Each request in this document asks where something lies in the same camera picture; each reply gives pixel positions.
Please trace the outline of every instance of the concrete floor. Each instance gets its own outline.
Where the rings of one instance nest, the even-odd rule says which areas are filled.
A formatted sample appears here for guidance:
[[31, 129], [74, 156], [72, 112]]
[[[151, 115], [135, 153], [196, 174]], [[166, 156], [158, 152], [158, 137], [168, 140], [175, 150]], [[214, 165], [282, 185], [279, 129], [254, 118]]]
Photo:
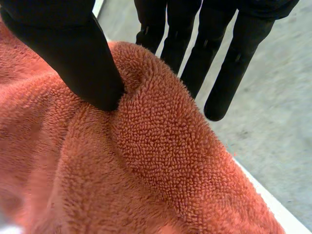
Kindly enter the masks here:
[[[135, 42], [132, 0], [107, 0], [99, 22], [112, 40]], [[232, 39], [233, 22], [196, 101], [203, 108]], [[300, 0], [262, 42], [226, 117], [211, 123], [237, 160], [312, 230], [312, 1]], [[186, 58], [195, 42], [198, 19]]]

